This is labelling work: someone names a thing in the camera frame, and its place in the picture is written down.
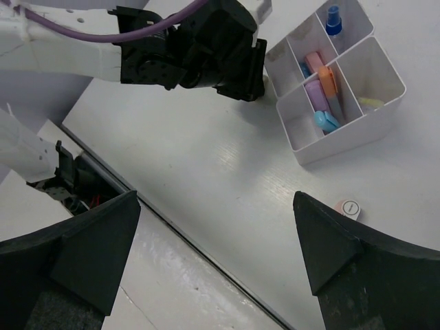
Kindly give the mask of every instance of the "cable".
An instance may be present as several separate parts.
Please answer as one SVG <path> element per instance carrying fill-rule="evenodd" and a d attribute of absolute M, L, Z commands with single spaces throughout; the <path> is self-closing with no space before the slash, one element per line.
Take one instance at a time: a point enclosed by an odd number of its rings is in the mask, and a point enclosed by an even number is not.
<path fill-rule="evenodd" d="M 10 0 L 0 0 L 0 2 L 4 3 L 7 6 L 10 6 Z M 133 41 L 138 39 L 143 39 L 146 36 L 150 36 L 152 34 L 161 32 L 170 28 L 173 25 L 176 25 L 183 21 L 188 16 L 194 14 L 198 11 L 203 5 L 205 5 L 208 0 L 194 0 L 192 3 L 187 5 L 184 9 L 180 10 L 174 15 L 169 16 L 168 18 L 160 21 L 159 23 L 153 24 L 148 27 L 144 27 L 140 30 L 121 33 L 121 34 L 108 34 L 108 35 L 99 35 L 99 34 L 87 34 L 78 31 L 73 31 L 66 27 L 63 27 L 59 24 L 56 24 L 44 17 L 38 15 L 37 13 L 25 8 L 26 17 L 31 21 L 34 21 L 45 28 L 55 31 L 63 36 L 67 36 L 69 38 L 78 39 L 81 41 L 88 41 L 90 43 L 125 43 L 127 41 Z M 19 14 L 20 7 L 16 7 L 15 12 Z"/>

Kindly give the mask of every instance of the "purple highlighter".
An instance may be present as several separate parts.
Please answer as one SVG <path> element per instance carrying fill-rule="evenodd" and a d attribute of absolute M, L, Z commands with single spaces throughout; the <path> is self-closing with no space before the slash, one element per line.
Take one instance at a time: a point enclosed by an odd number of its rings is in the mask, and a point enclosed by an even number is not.
<path fill-rule="evenodd" d="M 307 92 L 307 95 L 309 95 L 311 104 L 313 105 L 315 112 L 326 111 L 328 113 L 331 113 L 329 103 L 325 98 L 324 90 L 322 89 L 322 85 L 319 80 L 314 80 L 307 83 L 305 85 L 305 90 Z"/>

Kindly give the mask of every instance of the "table surface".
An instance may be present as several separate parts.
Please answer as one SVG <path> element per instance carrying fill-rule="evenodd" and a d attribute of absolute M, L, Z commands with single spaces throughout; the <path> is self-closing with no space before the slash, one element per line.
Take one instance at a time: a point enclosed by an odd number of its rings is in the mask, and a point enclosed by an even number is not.
<path fill-rule="evenodd" d="M 51 122 L 39 135 L 62 140 L 73 155 L 81 152 Z M 280 329 L 145 205 L 141 208 L 115 305 L 102 330 Z M 16 173 L 0 184 L 0 241 L 68 218 L 60 203 L 26 186 Z"/>
<path fill-rule="evenodd" d="M 187 1 L 151 0 L 162 16 Z M 274 46 L 323 0 L 273 0 L 260 36 Z M 353 198 L 362 222 L 440 250 L 440 2 L 361 0 L 407 84 L 382 141 L 301 167 L 274 103 L 211 89 L 167 92 L 94 80 L 64 126 L 174 226 L 295 329 L 324 329 L 311 296 L 292 199 Z M 404 30 L 402 22 L 412 22 Z"/>

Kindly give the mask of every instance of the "gray wall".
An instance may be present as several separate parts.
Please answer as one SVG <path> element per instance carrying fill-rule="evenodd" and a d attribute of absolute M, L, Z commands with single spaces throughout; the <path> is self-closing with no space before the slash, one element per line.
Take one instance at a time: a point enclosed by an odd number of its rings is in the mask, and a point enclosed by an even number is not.
<path fill-rule="evenodd" d="M 111 9 L 116 5 L 143 8 L 148 0 L 31 0 L 30 3 L 71 9 Z M 90 78 L 69 74 L 0 70 L 0 107 L 9 102 L 15 116 L 37 132 L 47 118 L 60 124 L 83 93 Z M 0 183 L 8 169 L 0 164 Z"/>

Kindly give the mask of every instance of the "white plastic organizer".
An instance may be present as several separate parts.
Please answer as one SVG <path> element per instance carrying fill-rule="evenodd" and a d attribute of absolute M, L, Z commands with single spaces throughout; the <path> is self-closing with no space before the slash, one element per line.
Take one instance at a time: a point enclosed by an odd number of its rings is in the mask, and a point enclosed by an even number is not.
<path fill-rule="evenodd" d="M 340 6 L 344 31 L 343 53 L 338 54 L 325 31 L 327 10 Z M 265 67 L 278 99 L 276 108 L 299 164 L 307 164 L 383 138 L 406 87 L 389 57 L 373 36 L 374 27 L 356 0 L 330 0 L 273 47 Z M 346 124 L 325 134 L 314 122 L 314 108 L 305 91 L 307 79 L 300 63 L 319 52 L 332 68 Z M 381 100 L 383 107 L 362 110 L 359 98 Z"/>

